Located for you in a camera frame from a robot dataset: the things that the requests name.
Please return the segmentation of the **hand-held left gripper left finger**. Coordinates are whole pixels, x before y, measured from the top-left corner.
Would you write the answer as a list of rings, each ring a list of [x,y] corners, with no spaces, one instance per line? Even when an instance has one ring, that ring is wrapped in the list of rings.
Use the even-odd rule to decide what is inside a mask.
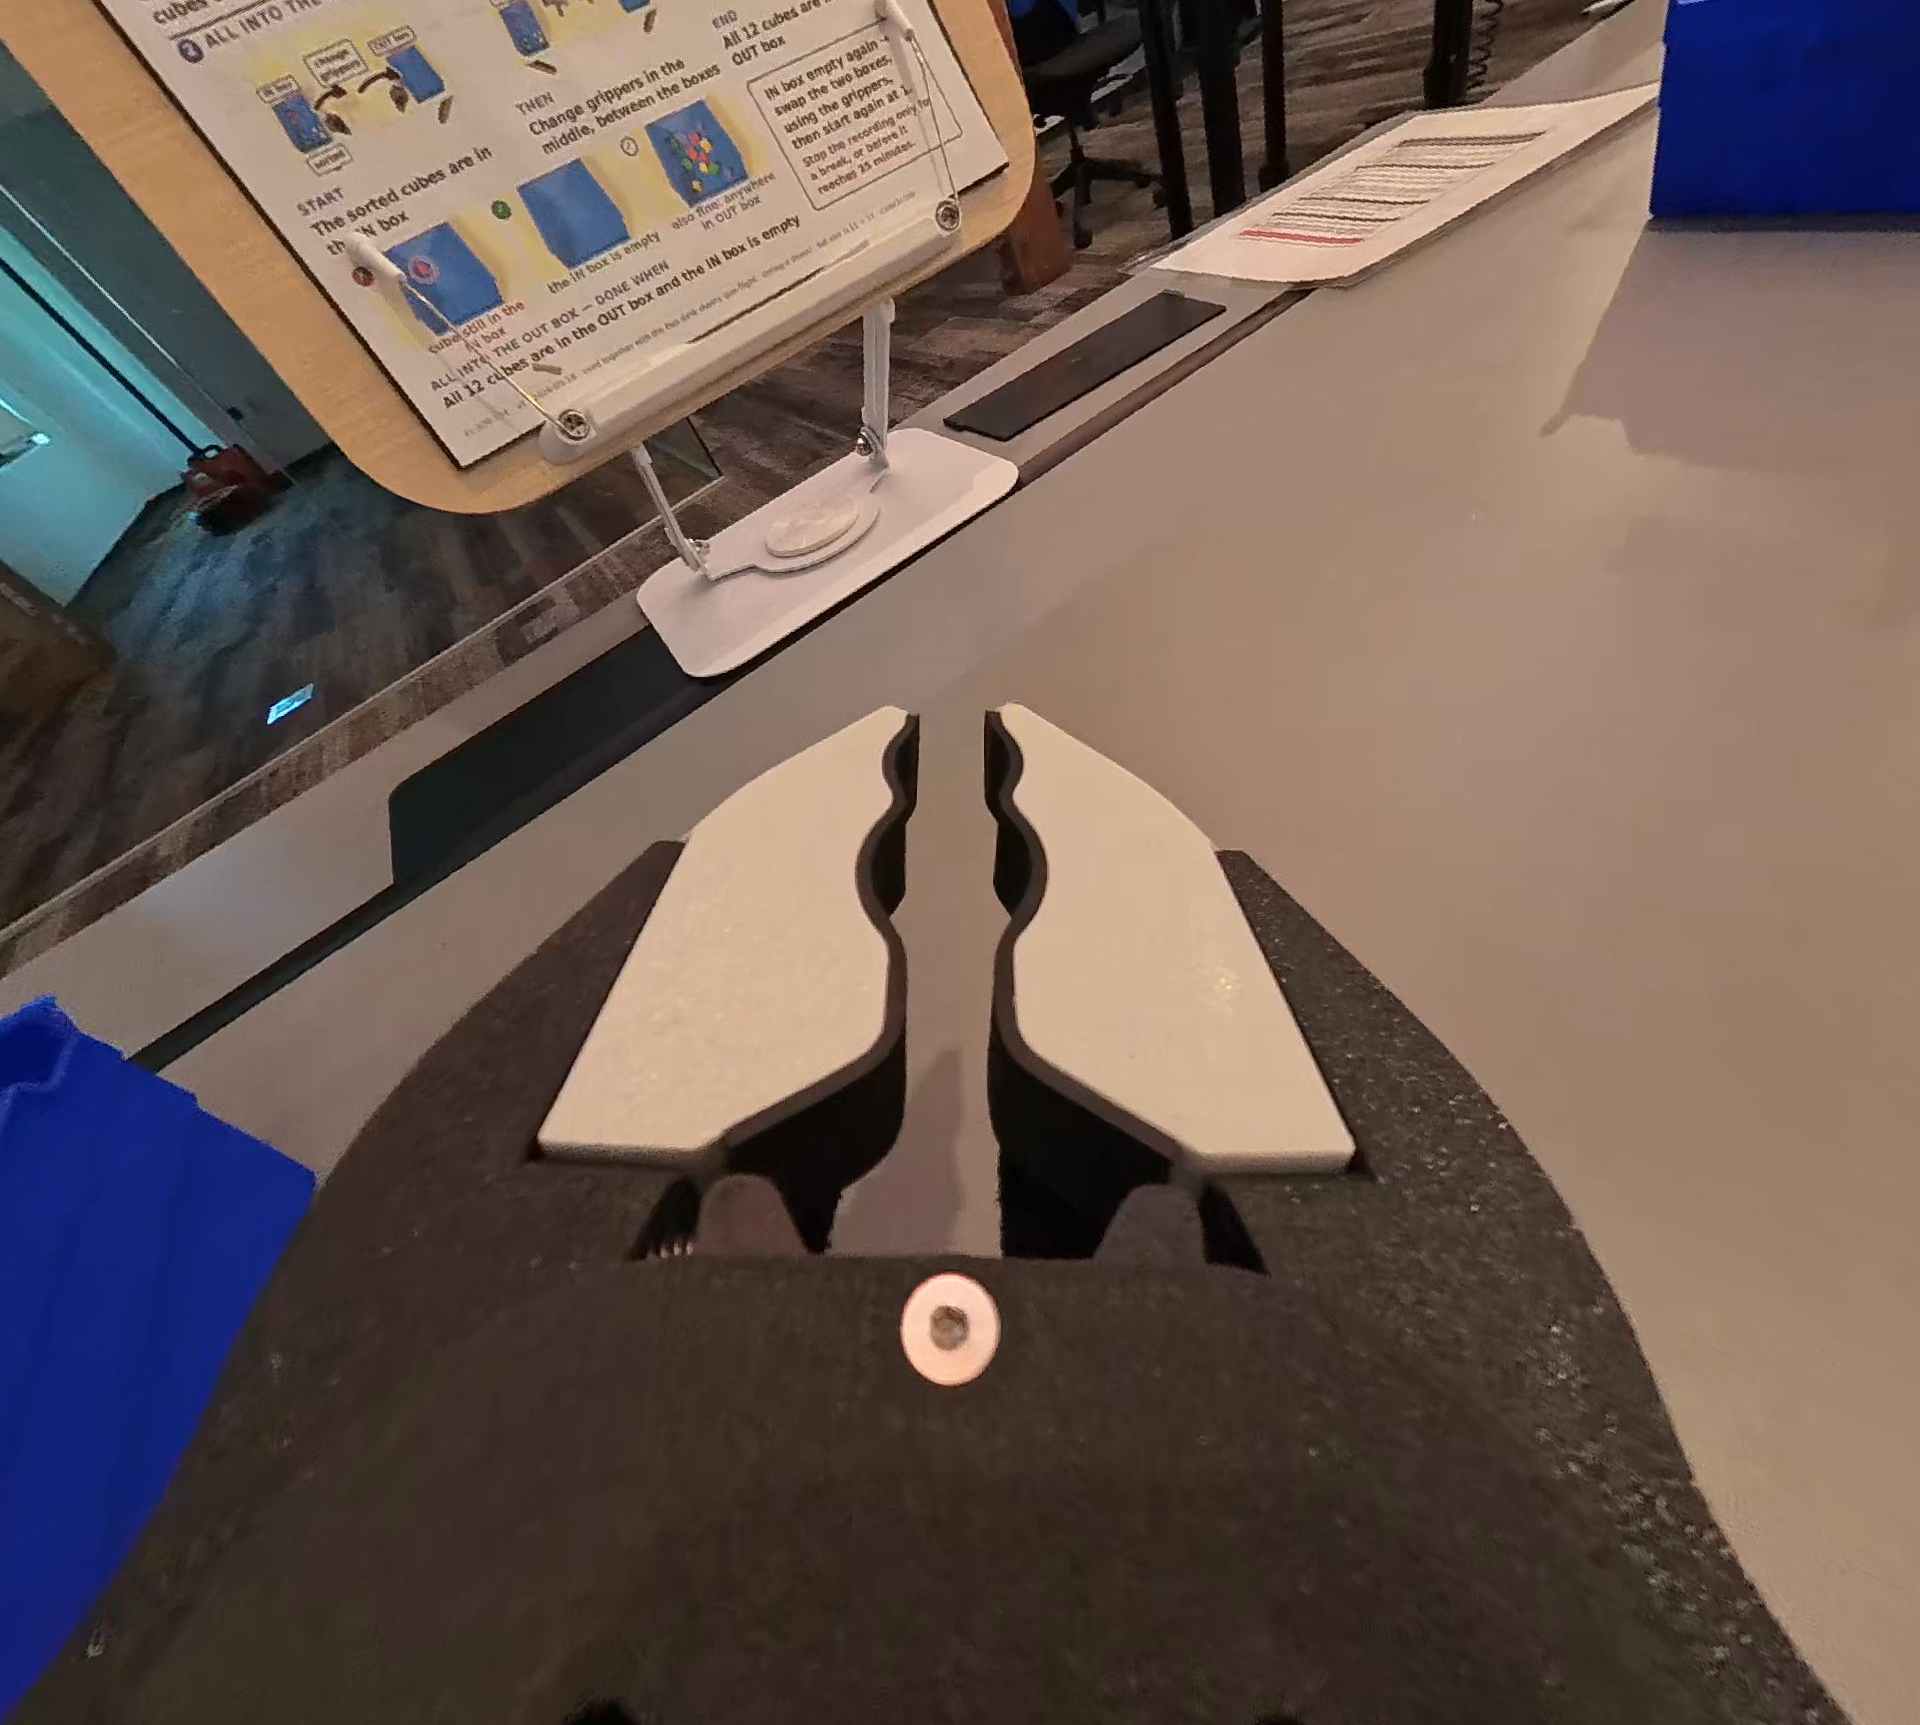
[[[905,1041],[922,721],[885,703],[684,838],[565,1085],[546,1159],[728,1160]]]

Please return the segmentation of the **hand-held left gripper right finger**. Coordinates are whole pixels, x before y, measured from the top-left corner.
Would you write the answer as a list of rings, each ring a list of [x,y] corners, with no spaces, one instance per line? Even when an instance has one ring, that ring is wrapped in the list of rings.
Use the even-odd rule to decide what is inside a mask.
[[[1173,1176],[1337,1176],[1357,1134],[1214,840],[1025,703],[985,714],[993,1039]]]

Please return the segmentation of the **stack of cardboard boxes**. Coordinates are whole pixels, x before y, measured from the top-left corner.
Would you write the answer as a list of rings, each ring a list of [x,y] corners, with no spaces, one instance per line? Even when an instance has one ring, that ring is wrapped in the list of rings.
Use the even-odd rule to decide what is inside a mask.
[[[42,721],[111,675],[114,650],[5,566],[5,721]]]

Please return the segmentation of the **blue plastic bin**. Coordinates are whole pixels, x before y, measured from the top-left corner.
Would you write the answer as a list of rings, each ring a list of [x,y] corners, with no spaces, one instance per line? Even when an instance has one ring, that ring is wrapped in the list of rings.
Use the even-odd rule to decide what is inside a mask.
[[[1668,0],[1658,220],[1918,215],[1918,0]]]
[[[5,1711],[165,1499],[315,1190],[52,995],[5,1020]]]

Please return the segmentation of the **paper in plastic sleeve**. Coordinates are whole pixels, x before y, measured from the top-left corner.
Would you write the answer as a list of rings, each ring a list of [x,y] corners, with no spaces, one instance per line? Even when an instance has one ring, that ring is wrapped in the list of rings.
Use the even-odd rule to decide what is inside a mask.
[[[1347,288],[1653,111],[1658,95],[1634,86],[1565,104],[1415,113],[1214,220],[1154,268],[1284,293]]]

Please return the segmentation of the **black office chair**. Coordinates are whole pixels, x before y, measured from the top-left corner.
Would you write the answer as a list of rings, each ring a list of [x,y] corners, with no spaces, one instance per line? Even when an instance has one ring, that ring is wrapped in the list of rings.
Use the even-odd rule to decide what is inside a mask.
[[[1093,245],[1086,209],[1098,181],[1130,181],[1152,191],[1159,209],[1166,203],[1162,171],[1130,160],[1090,155],[1085,147],[1085,131],[1093,131],[1098,125],[1098,87],[1132,58],[1135,49],[1142,49],[1139,10],[1117,10],[1072,39],[1060,26],[1046,19],[1042,7],[1015,26],[1015,56],[1035,125],[1060,116],[1067,128],[1067,161],[1052,180],[1052,201],[1067,201],[1067,223],[1078,251]]]

